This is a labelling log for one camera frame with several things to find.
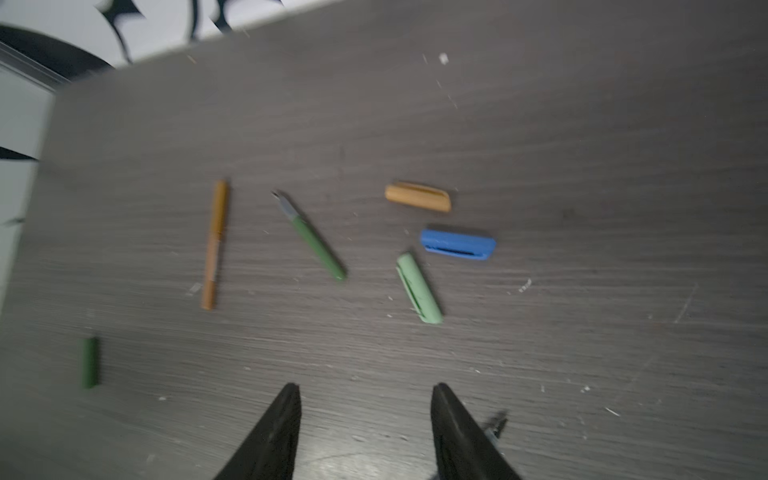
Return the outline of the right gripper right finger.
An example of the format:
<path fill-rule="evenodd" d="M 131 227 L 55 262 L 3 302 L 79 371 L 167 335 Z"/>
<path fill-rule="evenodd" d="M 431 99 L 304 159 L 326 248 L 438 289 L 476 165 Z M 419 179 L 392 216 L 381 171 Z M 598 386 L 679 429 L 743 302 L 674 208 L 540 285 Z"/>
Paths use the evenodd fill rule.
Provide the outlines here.
<path fill-rule="evenodd" d="M 521 476 L 446 384 L 434 386 L 430 418 L 437 470 L 434 479 L 514 479 Z"/>

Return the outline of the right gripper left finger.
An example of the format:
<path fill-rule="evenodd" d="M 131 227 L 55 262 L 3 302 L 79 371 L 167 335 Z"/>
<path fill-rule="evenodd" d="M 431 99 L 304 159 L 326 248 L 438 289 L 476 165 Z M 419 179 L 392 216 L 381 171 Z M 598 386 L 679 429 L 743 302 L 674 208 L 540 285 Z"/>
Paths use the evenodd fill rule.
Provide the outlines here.
<path fill-rule="evenodd" d="M 299 386 L 287 383 L 215 479 L 292 479 L 301 417 Z"/>

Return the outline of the light green pen cap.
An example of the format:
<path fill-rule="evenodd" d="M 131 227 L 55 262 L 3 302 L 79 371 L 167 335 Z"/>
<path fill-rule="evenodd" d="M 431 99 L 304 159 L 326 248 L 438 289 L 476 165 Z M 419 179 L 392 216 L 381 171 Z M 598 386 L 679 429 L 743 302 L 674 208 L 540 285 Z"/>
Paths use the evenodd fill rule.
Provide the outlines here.
<path fill-rule="evenodd" d="M 440 307 L 410 252 L 405 252 L 397 258 L 396 270 L 421 321 L 427 324 L 442 324 Z"/>

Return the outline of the brown pen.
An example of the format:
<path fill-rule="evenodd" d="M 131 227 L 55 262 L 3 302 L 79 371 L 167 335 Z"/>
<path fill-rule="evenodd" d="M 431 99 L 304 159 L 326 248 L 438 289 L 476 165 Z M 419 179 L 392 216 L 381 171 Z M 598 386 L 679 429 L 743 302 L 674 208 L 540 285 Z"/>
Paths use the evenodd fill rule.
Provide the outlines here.
<path fill-rule="evenodd" d="M 215 307 L 219 257 L 226 229 L 229 190 L 230 185 L 227 179 L 219 180 L 214 188 L 201 303 L 204 310 L 213 310 Z"/>

